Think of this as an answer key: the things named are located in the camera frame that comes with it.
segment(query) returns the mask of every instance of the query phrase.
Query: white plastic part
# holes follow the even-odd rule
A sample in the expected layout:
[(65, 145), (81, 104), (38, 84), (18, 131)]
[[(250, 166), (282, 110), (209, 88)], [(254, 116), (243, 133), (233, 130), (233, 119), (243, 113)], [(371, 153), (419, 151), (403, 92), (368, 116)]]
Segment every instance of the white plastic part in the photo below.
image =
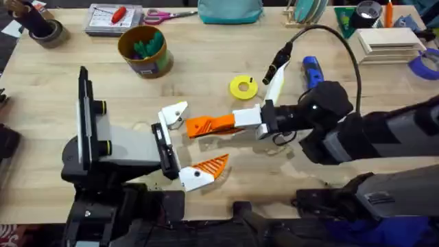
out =
[(273, 104), (275, 105), (277, 103), (277, 99), (279, 98), (279, 95), (282, 91), (282, 86), (285, 81), (285, 68), (288, 66), (289, 60), (283, 64), (274, 74), (272, 80), (268, 84), (268, 90), (267, 94), (265, 94), (264, 102), (268, 99), (273, 101)]
[(236, 128), (256, 128), (262, 124), (261, 105), (255, 104), (254, 108), (234, 110)]
[(193, 167), (185, 167), (181, 169), (178, 175), (180, 177), (180, 182), (186, 191), (198, 189), (213, 183), (215, 180), (212, 174), (208, 174), (207, 172), (203, 172), (202, 170)]
[(256, 129), (256, 139), (263, 139), (268, 134), (268, 127), (266, 123), (261, 124)]
[(169, 135), (169, 130), (167, 129), (167, 124), (165, 121), (165, 116), (163, 115), (163, 112), (158, 112), (158, 120), (160, 121), (160, 125), (162, 126), (162, 136), (163, 138), (165, 138), (165, 142), (166, 145), (168, 145), (169, 147), (172, 146), (172, 142), (171, 142), (171, 136)]
[(183, 124), (183, 121), (189, 116), (187, 102), (179, 102), (171, 106), (166, 106), (162, 108), (161, 112), (165, 119), (166, 126), (170, 130), (178, 129)]

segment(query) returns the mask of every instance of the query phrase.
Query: wooden tabletop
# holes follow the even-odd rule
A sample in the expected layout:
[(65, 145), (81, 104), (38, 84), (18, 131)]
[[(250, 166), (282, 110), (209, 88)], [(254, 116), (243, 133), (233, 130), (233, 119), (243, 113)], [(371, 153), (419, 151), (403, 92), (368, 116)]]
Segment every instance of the wooden tabletop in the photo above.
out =
[[(76, 135), (81, 65), (89, 71), (95, 99), (108, 102), (112, 124), (150, 131), (150, 124), (158, 122), (157, 112), (179, 101), (188, 101), (191, 117), (225, 115), (262, 102), (266, 86), (261, 81), (268, 65), (298, 31), (283, 27), (282, 8), (264, 8), (260, 20), (250, 25), (204, 25), (197, 16), (165, 21), (158, 27), (174, 55), (174, 67), (159, 79), (144, 80), (118, 54), (117, 38), (83, 32), (86, 10), (50, 11), (70, 31), (71, 39), (47, 50), (22, 35), (0, 80), (12, 97), (0, 120), (23, 135), (10, 165), (1, 171), (0, 224), (66, 221), (74, 190), (60, 177), (61, 154)], [(394, 6), (394, 18), (407, 14), (425, 27), (412, 6)], [(333, 8), (327, 8), (320, 23), (337, 27)], [(317, 56), (325, 79), (339, 81), (355, 102), (357, 87), (347, 52), (334, 35), (313, 30), (294, 43), (280, 104), (295, 104), (304, 91), (300, 71), (304, 56)], [(416, 77), (405, 64), (361, 66), (360, 71), (363, 114), (414, 104), (439, 93), (437, 81)], [(257, 97), (242, 102), (230, 95), (228, 83), (239, 74), (256, 79)], [(300, 132), (298, 140), (307, 133)], [(342, 186), (364, 172), (397, 172), (438, 162), (432, 157), (384, 158), (323, 166), (309, 161), (296, 141), (278, 148), (270, 139), (255, 141), (252, 133), (188, 140), (185, 128), (172, 131), (171, 137), (182, 166), (230, 154), (217, 181), (186, 194), (187, 220), (229, 218), (236, 200), (250, 200), (255, 211), (266, 217), (297, 217), (288, 203), (297, 189), (321, 188), (324, 182)], [(179, 180), (167, 180), (161, 171), (136, 181), (152, 189), (182, 189)]]

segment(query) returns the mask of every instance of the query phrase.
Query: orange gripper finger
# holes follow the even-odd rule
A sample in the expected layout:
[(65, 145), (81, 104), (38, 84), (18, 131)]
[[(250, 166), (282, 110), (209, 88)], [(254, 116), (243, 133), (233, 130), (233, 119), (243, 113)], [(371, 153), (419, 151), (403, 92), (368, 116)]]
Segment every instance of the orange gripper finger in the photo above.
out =
[(192, 167), (202, 170), (213, 175), (213, 178), (217, 178), (224, 170), (228, 160), (228, 154), (221, 155), (216, 158), (212, 158), (207, 161), (200, 162), (198, 164), (192, 165)]
[(232, 134), (243, 129), (234, 128), (233, 114), (218, 118), (203, 116), (186, 120), (186, 131), (189, 138), (201, 137), (207, 134)]

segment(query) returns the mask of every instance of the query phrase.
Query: scissors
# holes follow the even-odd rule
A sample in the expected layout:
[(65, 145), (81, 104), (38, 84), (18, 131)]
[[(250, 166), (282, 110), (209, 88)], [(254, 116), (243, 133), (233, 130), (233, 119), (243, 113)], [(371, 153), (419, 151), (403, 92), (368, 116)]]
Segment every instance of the scissors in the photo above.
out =
[(197, 13), (198, 13), (198, 11), (170, 13), (170, 12), (163, 12), (163, 11), (152, 8), (146, 12), (146, 16), (144, 18), (144, 21), (148, 25), (158, 25), (158, 24), (162, 23), (163, 21), (166, 21), (169, 19), (191, 16), (191, 15), (194, 15)]

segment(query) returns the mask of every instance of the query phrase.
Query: green object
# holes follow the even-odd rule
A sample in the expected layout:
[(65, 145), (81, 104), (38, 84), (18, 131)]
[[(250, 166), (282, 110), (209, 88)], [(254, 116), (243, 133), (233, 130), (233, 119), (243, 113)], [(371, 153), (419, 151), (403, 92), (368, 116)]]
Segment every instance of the green object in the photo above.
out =
[(145, 49), (145, 45), (143, 44), (142, 41), (139, 41), (138, 43), (134, 44), (134, 50), (142, 59), (145, 59), (148, 56), (147, 51)]
[[(355, 28), (349, 25), (351, 16), (354, 13), (356, 7), (337, 7), (334, 8), (335, 16), (337, 17), (337, 22), (340, 27), (340, 31), (342, 31), (343, 38), (350, 38), (352, 34), (355, 32)], [(382, 28), (383, 23), (380, 19), (376, 23), (376, 28)]]
[(142, 40), (134, 44), (134, 50), (137, 54), (145, 59), (150, 56), (154, 56), (163, 46), (163, 34), (160, 32), (155, 32), (152, 40), (148, 44), (144, 45)]

